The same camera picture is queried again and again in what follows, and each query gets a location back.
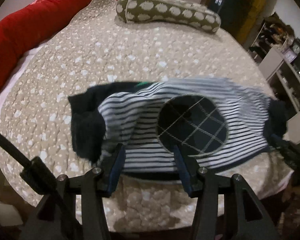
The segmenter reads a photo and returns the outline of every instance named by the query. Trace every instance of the metal screw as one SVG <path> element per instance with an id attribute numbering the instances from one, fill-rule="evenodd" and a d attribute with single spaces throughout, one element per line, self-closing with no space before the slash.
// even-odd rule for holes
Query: metal screw
<path id="1" fill-rule="evenodd" d="M 68 178 L 68 176 L 67 176 L 66 174 L 61 174 L 61 175 L 59 175 L 59 176 L 57 177 L 57 180 L 63 181 L 63 180 L 65 180 L 66 178 Z"/>
<path id="2" fill-rule="evenodd" d="M 205 167 L 201 167 L 201 168 L 198 169 L 198 172 L 201 173 L 201 174 L 205 174 L 205 173 L 208 172 L 208 169 L 205 168 Z"/>
<path id="3" fill-rule="evenodd" d="M 101 171 L 102 171 L 102 169 L 99 167 L 95 167 L 92 169 L 92 173 L 94 173 L 94 174 L 99 174 Z"/>
<path id="4" fill-rule="evenodd" d="M 240 174 L 234 174 L 233 175 L 235 180 L 241 180 L 242 176 Z"/>

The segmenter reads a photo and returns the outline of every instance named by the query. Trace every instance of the striped fabric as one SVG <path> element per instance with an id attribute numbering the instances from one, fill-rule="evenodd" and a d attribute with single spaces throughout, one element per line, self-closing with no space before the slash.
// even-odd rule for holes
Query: striped fabric
<path id="1" fill-rule="evenodd" d="M 102 148 L 110 151 L 117 143 L 126 145 L 125 172 L 176 171 L 173 153 L 159 143 L 156 126 L 163 105 L 180 95 L 208 98 L 226 121 L 224 145 L 194 156 L 200 166 L 235 166 L 268 146 L 262 133 L 270 98 L 260 90 L 221 78 L 170 79 L 137 93 L 115 93 L 98 107 L 106 123 Z"/>

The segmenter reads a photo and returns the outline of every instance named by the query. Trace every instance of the dark fabric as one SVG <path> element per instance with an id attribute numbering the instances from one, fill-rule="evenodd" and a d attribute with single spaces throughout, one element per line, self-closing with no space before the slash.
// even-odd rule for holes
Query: dark fabric
<path id="1" fill-rule="evenodd" d="M 268 107 L 269 119 L 265 122 L 263 136 L 267 139 L 271 146 L 275 147 L 275 143 L 271 139 L 271 135 L 275 134 L 280 138 L 287 132 L 287 110 L 285 102 L 270 99 Z"/>
<path id="2" fill-rule="evenodd" d="M 170 152 L 178 145 L 182 148 L 180 151 L 186 152 L 187 155 L 210 153 L 225 143 L 225 123 L 225 119 L 210 99 L 191 95 L 175 97 L 160 111 L 158 138 Z"/>
<path id="3" fill-rule="evenodd" d="M 232 169 L 234 167 L 237 167 L 252 158 L 256 157 L 257 155 L 264 153 L 264 152 L 270 152 L 270 147 L 266 147 L 260 151 L 255 152 L 253 155 L 250 155 L 246 158 L 243 158 L 239 161 L 236 161 L 234 163 L 231 163 L 229 165 L 225 165 L 219 168 L 209 169 L 210 171 L 214 173 L 227 171 L 229 169 Z M 136 179 L 145 179 L 145 180 L 157 180 L 157 181 L 169 181 L 169 180 L 180 180 L 179 174 L 177 171 L 175 172 L 124 172 L 125 175 L 136 178 Z"/>
<path id="4" fill-rule="evenodd" d="M 134 93 L 151 83 L 114 82 L 89 88 L 85 93 L 68 97 L 71 106 L 72 148 L 76 154 L 96 163 L 101 155 L 101 144 L 106 132 L 98 106 L 109 95 L 119 92 Z"/>

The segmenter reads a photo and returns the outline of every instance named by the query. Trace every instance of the quilted bedspread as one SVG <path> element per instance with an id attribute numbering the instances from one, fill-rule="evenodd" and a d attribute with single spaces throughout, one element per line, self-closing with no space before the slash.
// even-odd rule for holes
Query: quilted bedspread
<path id="1" fill-rule="evenodd" d="M 79 176 L 91 168 L 72 151 L 67 100 L 90 86 L 214 75 L 271 94 L 253 60 L 224 30 L 212 35 L 171 23 L 126 24 L 116 18 L 115 7 L 115 0 L 92 0 L 34 56 L 2 109 L 0 133 L 29 159 L 39 155 L 55 176 Z M 41 196 L 20 178 L 21 166 L 1 148 L 0 166 L 11 186 L 37 205 Z M 276 193 L 290 170 L 277 153 L 263 153 L 223 172 L 234 173 L 242 174 L 262 197 Z M 188 198 L 181 185 L 127 176 L 104 199 L 109 229 L 121 232 L 189 226 L 195 205 L 196 199 Z M 80 219 L 79 196 L 76 214 Z"/>

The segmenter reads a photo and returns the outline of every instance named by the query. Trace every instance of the white sheet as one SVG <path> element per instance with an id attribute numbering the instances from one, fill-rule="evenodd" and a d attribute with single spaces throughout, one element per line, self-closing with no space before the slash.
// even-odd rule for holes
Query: white sheet
<path id="1" fill-rule="evenodd" d="M 23 57 L 18 61 L 18 64 L 14 71 L 12 72 L 10 79 L 6 82 L 4 85 L 3 90 L 0 93 L 0 114 L 1 114 L 1 108 L 3 106 L 4 101 L 6 100 L 6 97 L 8 96 L 9 92 L 13 88 L 14 84 L 17 82 L 19 77 L 22 75 L 24 70 L 26 69 L 27 65 L 30 63 L 31 59 L 34 57 L 35 54 L 38 53 L 38 51 L 46 44 L 48 40 L 45 40 L 42 42 L 39 46 L 28 50 L 25 54 L 23 54 Z"/>

